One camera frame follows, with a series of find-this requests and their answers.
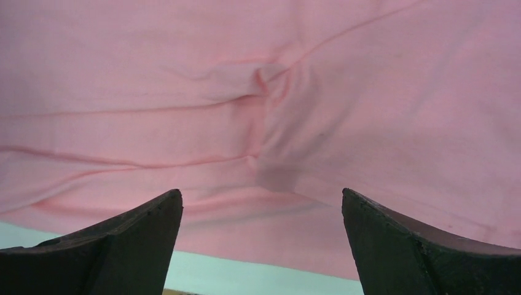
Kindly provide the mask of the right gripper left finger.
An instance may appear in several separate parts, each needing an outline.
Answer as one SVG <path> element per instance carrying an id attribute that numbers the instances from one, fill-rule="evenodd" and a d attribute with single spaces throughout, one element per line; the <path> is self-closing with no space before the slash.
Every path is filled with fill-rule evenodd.
<path id="1" fill-rule="evenodd" d="M 161 294 L 183 205 L 170 190 L 105 221 L 1 250 L 2 294 Z"/>

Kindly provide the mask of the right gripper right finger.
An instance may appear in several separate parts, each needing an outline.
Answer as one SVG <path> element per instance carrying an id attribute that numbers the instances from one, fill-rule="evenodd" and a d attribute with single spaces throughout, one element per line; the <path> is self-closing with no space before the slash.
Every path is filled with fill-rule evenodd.
<path id="1" fill-rule="evenodd" d="M 446 232 L 349 188 L 342 194 L 365 294 L 520 293 L 520 250 Z"/>

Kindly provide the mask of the pink t-shirt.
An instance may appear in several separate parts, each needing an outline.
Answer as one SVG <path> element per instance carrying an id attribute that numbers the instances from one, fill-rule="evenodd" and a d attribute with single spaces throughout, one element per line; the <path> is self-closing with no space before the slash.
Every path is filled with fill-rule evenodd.
<path id="1" fill-rule="evenodd" d="M 519 1 L 2 1 L 1 219 L 356 278 L 349 187 L 520 246 Z"/>

